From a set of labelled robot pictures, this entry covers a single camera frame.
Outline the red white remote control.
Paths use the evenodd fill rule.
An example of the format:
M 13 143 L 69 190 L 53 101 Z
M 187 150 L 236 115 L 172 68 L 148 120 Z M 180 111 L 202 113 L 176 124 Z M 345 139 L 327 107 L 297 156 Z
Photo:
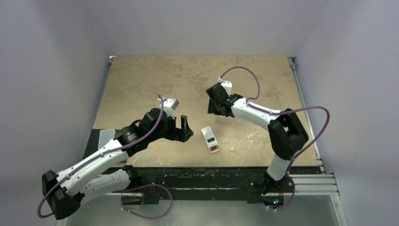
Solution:
M 210 126 L 204 127 L 200 131 L 209 151 L 221 149 L 219 142 L 217 141 L 216 136 Z

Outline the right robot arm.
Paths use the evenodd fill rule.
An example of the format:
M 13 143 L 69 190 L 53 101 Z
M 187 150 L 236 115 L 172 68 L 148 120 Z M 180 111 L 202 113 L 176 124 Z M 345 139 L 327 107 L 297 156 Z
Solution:
M 275 192 L 282 187 L 294 156 L 308 142 L 309 136 L 296 113 L 291 109 L 273 111 L 253 104 L 238 94 L 229 94 L 227 83 L 219 82 L 206 90 L 209 114 L 239 118 L 251 122 L 269 133 L 274 157 L 259 186 L 263 193 Z

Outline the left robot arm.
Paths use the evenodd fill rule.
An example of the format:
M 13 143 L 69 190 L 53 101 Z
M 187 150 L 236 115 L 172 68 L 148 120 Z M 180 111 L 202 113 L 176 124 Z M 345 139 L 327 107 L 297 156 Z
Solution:
M 181 115 L 181 126 L 171 107 L 153 108 L 142 119 L 123 127 L 104 146 L 87 158 L 60 172 L 47 171 L 41 176 L 43 198 L 37 207 L 39 218 L 54 216 L 57 220 L 74 214 L 83 204 L 112 192 L 144 192 L 148 187 L 166 188 L 155 182 L 143 183 L 134 166 L 104 175 L 116 163 L 145 150 L 159 139 L 187 142 L 194 132 L 187 116 Z

